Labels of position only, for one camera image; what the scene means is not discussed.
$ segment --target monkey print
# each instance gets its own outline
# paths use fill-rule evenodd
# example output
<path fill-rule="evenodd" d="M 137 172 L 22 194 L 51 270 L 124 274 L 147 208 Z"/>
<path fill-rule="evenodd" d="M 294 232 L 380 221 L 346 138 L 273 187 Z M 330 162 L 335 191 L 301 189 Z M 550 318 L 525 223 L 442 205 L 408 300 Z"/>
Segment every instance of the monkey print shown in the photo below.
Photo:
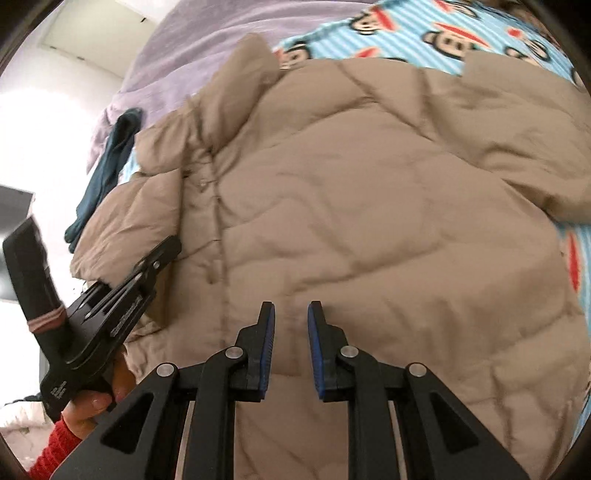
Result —
<path fill-rule="evenodd" d="M 305 41 L 296 42 L 287 50 L 280 48 L 275 52 L 279 59 L 281 70 L 289 70 L 294 65 L 312 58 L 312 54 Z"/>
<path fill-rule="evenodd" d="M 450 0 L 433 0 L 435 5 L 447 14 L 460 13 L 470 18 L 480 19 L 474 9 L 470 8 L 466 2 Z"/>
<path fill-rule="evenodd" d="M 463 61 L 469 50 L 490 48 L 485 40 L 468 30 L 439 22 L 434 25 L 439 29 L 425 33 L 422 40 L 446 57 Z"/>
<path fill-rule="evenodd" d="M 522 53 L 513 47 L 505 47 L 505 55 L 507 55 L 508 57 L 512 57 L 514 59 L 526 61 L 530 65 L 535 65 L 536 67 L 542 66 L 538 62 L 536 62 L 533 58 L 531 58 L 529 55 L 526 55 L 525 53 Z"/>
<path fill-rule="evenodd" d="M 507 28 L 507 34 L 513 38 L 517 38 L 517 40 L 521 40 L 537 59 L 547 62 L 551 61 L 548 48 L 542 42 L 527 37 L 519 28 Z"/>
<path fill-rule="evenodd" d="M 382 30 L 392 32 L 396 30 L 396 23 L 377 5 L 372 5 L 357 17 L 353 17 L 349 26 L 360 35 L 374 35 Z"/>

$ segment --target beige puffer jacket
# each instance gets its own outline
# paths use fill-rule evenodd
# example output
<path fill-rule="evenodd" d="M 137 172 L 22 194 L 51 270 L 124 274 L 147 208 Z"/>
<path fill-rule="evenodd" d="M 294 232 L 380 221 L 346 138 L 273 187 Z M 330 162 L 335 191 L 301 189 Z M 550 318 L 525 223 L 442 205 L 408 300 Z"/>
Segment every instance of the beige puffer jacket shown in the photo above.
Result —
<path fill-rule="evenodd" d="M 543 478 L 589 366 L 547 215 L 591 222 L 590 125 L 585 94 L 504 56 L 470 53 L 462 77 L 385 59 L 285 73 L 252 35 L 139 134 L 142 174 L 97 210 L 72 272 L 116 284 L 180 235 L 141 332 L 162 328 L 128 344 L 139 378 L 206 360 L 275 303 L 267 399 L 237 406 L 238 479 L 346 478 L 346 407 L 311 376 L 311 300 L 380 361 L 429 366 Z"/>

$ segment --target white wall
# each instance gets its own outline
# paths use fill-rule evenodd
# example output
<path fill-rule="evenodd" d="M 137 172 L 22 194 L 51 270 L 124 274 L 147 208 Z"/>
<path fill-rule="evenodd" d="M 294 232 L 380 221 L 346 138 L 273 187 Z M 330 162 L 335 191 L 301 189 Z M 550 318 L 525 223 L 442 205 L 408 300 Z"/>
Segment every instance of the white wall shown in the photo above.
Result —
<path fill-rule="evenodd" d="M 122 79 L 39 48 L 48 18 L 0 77 L 0 183 L 35 193 L 33 213 L 58 293 L 80 291 L 70 278 L 64 231 L 86 188 L 90 136 Z M 38 391 L 38 348 L 20 308 L 0 303 L 0 406 Z"/>

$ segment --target dark green cloth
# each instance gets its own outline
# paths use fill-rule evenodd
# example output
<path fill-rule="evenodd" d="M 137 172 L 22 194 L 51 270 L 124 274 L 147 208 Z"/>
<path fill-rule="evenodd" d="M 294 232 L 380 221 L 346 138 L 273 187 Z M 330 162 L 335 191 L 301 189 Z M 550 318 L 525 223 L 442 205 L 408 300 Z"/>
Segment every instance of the dark green cloth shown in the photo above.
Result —
<path fill-rule="evenodd" d="M 76 208 L 76 221 L 70 225 L 64 236 L 74 253 L 82 232 L 107 194 L 117 186 L 119 173 L 129 159 L 134 147 L 135 134 L 141 129 L 142 110 L 131 108 L 121 115 L 107 140 L 105 152 L 100 158 L 95 172 L 86 188 L 82 201 Z"/>

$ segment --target human hand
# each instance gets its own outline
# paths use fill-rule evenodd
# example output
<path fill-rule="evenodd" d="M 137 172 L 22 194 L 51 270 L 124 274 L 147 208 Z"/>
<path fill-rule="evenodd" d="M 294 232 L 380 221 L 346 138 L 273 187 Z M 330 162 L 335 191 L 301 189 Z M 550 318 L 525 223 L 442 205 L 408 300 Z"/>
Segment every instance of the human hand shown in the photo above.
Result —
<path fill-rule="evenodd" d="M 127 368 L 123 351 L 115 357 L 113 363 L 113 394 L 115 402 L 123 400 L 135 387 L 135 376 Z M 66 426 L 80 440 L 84 440 L 95 429 L 94 417 L 103 413 L 113 398 L 108 393 L 99 393 L 90 390 L 82 390 L 66 405 L 61 413 Z"/>

